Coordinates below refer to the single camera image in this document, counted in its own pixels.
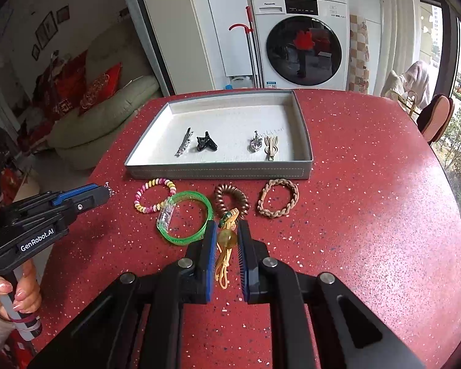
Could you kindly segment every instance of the human hand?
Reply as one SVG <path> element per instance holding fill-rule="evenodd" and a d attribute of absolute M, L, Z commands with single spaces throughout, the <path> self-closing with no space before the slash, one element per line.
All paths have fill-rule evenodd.
<path fill-rule="evenodd" d="M 31 259 L 22 264 L 22 276 L 17 284 L 13 302 L 14 310 L 20 313 L 33 313 L 40 307 L 42 299 L 36 281 L 36 268 Z M 10 292 L 12 292 L 12 285 L 0 276 L 0 295 L 4 296 Z M 0 316 L 9 320 L 9 315 L 1 302 Z"/>

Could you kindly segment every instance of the red table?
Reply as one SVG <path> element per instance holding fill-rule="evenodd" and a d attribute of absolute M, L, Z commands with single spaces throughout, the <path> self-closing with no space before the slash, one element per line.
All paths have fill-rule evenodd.
<path fill-rule="evenodd" d="M 251 209 L 252 236 L 297 271 L 333 272 L 428 368 L 440 367 L 461 339 L 461 219 L 437 158 L 391 100 L 329 90 L 297 96 L 313 171 L 308 181 L 297 181 L 299 203 L 287 217 L 269 220 Z M 92 173 L 90 181 L 108 181 L 117 194 L 82 215 L 52 251 L 42 283 L 44 331 L 34 342 L 39 350 L 120 273 L 153 273 L 183 256 L 184 248 L 158 234 L 156 215 L 133 208 L 141 182 L 124 168 L 170 99 L 147 104 Z M 219 183 L 174 181 L 178 191 L 207 197 Z M 257 202 L 266 182 L 232 183 Z M 167 192 L 155 189 L 149 199 Z M 281 208 L 289 195 L 277 191 L 269 197 Z M 198 211 L 182 207 L 180 231 L 190 234 L 200 225 Z M 236 253 L 229 279 L 229 289 L 215 287 L 209 305 L 187 305 L 183 368 L 271 367 L 268 307 L 240 299 Z"/>

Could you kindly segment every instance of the picture frame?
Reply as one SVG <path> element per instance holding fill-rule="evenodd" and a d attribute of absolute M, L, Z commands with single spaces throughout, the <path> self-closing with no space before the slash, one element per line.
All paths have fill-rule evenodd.
<path fill-rule="evenodd" d="M 70 19 L 70 7 L 65 5 L 65 7 L 60 8 L 57 11 L 57 24 L 68 21 Z"/>
<path fill-rule="evenodd" d="M 32 55 L 32 57 L 34 58 L 34 60 L 36 60 L 36 61 L 38 60 L 38 58 L 39 58 L 39 53 L 40 53 L 40 52 L 41 52 L 41 50 L 40 50 L 40 48 L 38 47 L 37 44 L 35 44 L 35 45 L 32 46 L 32 53 L 31 53 L 31 55 Z"/>
<path fill-rule="evenodd" d="M 36 29 L 36 39 L 42 50 L 48 45 L 49 41 L 58 33 L 58 27 L 50 11 Z"/>

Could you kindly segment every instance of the transparent label on bracelet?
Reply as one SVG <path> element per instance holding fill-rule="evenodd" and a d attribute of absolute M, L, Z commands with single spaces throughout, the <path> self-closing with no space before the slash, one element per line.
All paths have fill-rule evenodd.
<path fill-rule="evenodd" d="M 157 228 L 164 229 L 166 232 L 169 228 L 169 223 L 171 223 L 172 213 L 174 212 L 174 208 L 176 208 L 176 204 L 168 198 L 166 200 L 166 204 L 164 208 L 161 209 L 159 217 L 157 218 Z"/>

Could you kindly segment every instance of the gray box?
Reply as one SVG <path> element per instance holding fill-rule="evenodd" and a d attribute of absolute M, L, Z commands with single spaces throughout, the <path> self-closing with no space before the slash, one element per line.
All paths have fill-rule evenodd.
<path fill-rule="evenodd" d="M 187 150 L 175 154 L 188 127 Z M 254 131 L 278 136 L 278 153 L 268 161 L 263 147 L 248 147 Z M 208 131 L 217 151 L 197 151 L 197 136 Z M 293 90 L 236 91 L 167 103 L 136 143 L 125 162 L 138 179 L 308 179 L 311 143 Z"/>

